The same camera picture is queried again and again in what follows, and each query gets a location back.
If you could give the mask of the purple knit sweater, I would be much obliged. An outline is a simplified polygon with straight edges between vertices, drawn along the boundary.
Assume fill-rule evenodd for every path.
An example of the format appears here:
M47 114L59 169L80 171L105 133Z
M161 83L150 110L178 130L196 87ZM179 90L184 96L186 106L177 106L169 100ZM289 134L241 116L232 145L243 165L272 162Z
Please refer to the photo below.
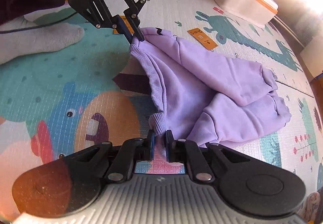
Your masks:
M130 54L144 69L156 135L230 148L277 132L291 114L276 76L260 63L223 56L160 28L143 28Z

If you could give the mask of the colourful cartoon play mat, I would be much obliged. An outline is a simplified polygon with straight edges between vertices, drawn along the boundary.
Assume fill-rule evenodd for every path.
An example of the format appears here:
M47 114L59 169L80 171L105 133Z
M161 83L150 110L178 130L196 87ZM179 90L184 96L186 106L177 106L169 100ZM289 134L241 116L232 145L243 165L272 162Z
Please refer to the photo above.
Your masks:
M28 15L35 24L63 20L84 29L83 39L61 51L18 57L1 65L1 220L19 212L12 185L23 172L109 140L144 137L156 109L140 63L111 29L97 29L72 8ZM199 28L228 57L263 64L278 77L278 93L291 121L277 133L238 151L297 174L307 193L322 187L322 125L318 107L289 42L272 23L259 28L214 0L147 0L142 27L159 27L193 40Z

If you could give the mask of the orange paper tag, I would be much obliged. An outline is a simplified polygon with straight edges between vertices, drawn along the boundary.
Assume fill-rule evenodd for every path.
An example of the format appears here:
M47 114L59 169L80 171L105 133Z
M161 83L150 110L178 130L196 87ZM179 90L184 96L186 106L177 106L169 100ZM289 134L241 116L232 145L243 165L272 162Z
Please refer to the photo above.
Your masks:
M218 44L206 35L200 28L193 28L187 31L194 39L196 39L205 49L213 51Z

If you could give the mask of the grey socked foot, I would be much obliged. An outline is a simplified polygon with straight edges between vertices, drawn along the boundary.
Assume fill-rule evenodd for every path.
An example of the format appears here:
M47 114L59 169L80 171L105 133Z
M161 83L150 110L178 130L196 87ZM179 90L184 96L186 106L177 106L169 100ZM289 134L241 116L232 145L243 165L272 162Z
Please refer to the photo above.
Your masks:
M23 16L2 24L1 31L7 32L1 34L1 64L27 54L62 50L81 41L85 34L74 24L40 27Z

